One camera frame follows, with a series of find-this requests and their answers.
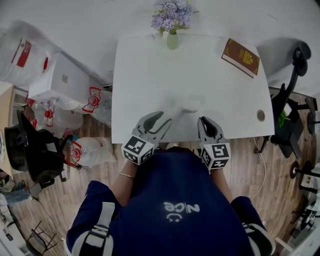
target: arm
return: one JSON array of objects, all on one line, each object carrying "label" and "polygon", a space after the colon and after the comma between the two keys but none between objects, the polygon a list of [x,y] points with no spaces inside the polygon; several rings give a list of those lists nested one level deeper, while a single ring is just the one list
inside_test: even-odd
[{"label": "arm", "polygon": [[217,186],[217,188],[221,191],[221,193],[225,196],[225,198],[229,201],[229,203],[232,202],[233,197],[232,193],[230,191],[230,188],[228,186],[228,183],[226,181],[226,177],[224,175],[224,172],[222,169],[216,169],[211,171],[211,179]]},{"label": "arm", "polygon": [[[128,162],[126,162],[125,166],[123,167],[121,173],[135,178],[136,173],[137,173],[137,169],[138,169],[138,165],[134,164],[133,162],[128,161]],[[118,177],[115,179],[115,182],[110,187],[116,200],[122,206],[125,206],[129,202],[131,190],[134,185],[133,178],[119,174]]]}]

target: green object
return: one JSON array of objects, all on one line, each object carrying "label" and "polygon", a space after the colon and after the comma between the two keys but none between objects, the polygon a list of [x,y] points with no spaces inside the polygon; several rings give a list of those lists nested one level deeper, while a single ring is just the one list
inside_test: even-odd
[{"label": "green object", "polygon": [[286,112],[282,111],[281,115],[278,117],[278,122],[277,122],[280,128],[284,126],[285,120],[290,120],[290,118],[287,118]]},{"label": "green object", "polygon": [[178,34],[177,32],[169,33],[168,37],[166,38],[166,45],[168,46],[169,50],[174,50],[178,47]]}]

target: white table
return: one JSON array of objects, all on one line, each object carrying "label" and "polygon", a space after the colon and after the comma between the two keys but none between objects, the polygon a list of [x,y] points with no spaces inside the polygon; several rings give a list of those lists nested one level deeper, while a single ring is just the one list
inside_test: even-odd
[{"label": "white table", "polygon": [[[112,98],[112,143],[123,143],[138,120],[151,112],[172,117],[163,142],[198,140],[197,119],[217,122],[227,139],[274,134],[269,89],[260,61],[254,78],[221,59],[228,38],[179,34],[170,51],[166,36],[122,38],[118,42]],[[252,45],[244,44],[258,54]],[[202,105],[196,113],[181,109],[189,98]],[[257,119],[263,110],[265,120]]]}]

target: round hole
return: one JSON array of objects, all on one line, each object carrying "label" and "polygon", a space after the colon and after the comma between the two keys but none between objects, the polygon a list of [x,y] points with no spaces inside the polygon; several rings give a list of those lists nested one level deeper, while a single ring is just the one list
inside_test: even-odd
[{"label": "round hole", "polygon": [[263,110],[258,110],[258,112],[256,113],[256,117],[258,118],[258,120],[260,122],[263,122],[266,118],[265,112]]}]

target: navy blue shirt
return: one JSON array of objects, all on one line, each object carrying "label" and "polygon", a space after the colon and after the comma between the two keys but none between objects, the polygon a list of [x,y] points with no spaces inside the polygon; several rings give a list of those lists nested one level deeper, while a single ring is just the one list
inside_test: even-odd
[{"label": "navy blue shirt", "polygon": [[250,256],[242,223],[263,227],[249,198],[230,204],[191,151],[160,151],[142,164],[125,207],[106,185],[92,181],[67,233],[70,251],[97,224],[102,202],[115,203],[109,226],[114,256]]}]

